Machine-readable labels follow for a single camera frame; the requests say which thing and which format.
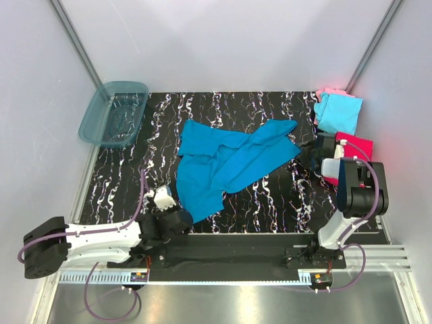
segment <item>white wall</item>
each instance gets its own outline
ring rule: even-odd
[[[150,91],[347,85],[391,0],[62,0],[104,81]]]
[[[406,1],[354,94],[364,98],[358,133],[385,164],[392,239],[405,245],[432,319],[432,2]]]
[[[89,145],[78,128],[95,89],[47,0],[0,10],[0,314],[25,323],[36,281],[16,260],[24,234],[72,210]]]

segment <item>light blue towel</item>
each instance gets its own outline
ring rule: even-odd
[[[360,98],[323,92],[321,102],[314,106],[318,129],[330,134],[344,132],[354,135],[362,102]]]
[[[183,158],[177,191],[194,222],[223,209],[223,191],[241,191],[300,153],[286,137],[296,126],[294,120],[269,120],[255,133],[245,134],[188,120],[178,153]]]

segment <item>metallic floor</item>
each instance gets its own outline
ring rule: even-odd
[[[335,287],[350,280],[352,278],[347,273],[334,273]],[[108,285],[89,287],[89,302],[112,288]],[[330,294],[315,295],[287,289],[264,286],[147,286],[139,290],[142,298],[140,312],[134,311],[122,323],[408,323],[391,273],[365,273],[354,287]],[[60,284],[48,323],[102,323],[84,310],[83,292],[83,285]],[[131,304],[131,296],[116,292],[92,309],[100,316],[115,318],[124,314]]]

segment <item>teal plastic basket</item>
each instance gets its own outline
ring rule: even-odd
[[[133,144],[148,97],[148,88],[139,82],[113,81],[102,85],[81,122],[81,139],[111,149]]]

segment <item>black marble table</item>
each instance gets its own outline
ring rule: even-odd
[[[268,119],[294,119],[294,142],[315,137],[313,92],[152,93],[135,145],[101,148],[81,224],[131,218],[144,168],[150,188],[169,185],[174,198],[184,122],[193,119],[223,130],[254,132]],[[290,161],[237,194],[225,194],[224,210],[194,225],[196,233],[315,232],[335,211],[335,187]],[[145,200],[142,212],[148,211]],[[362,231],[375,230],[370,225]]]

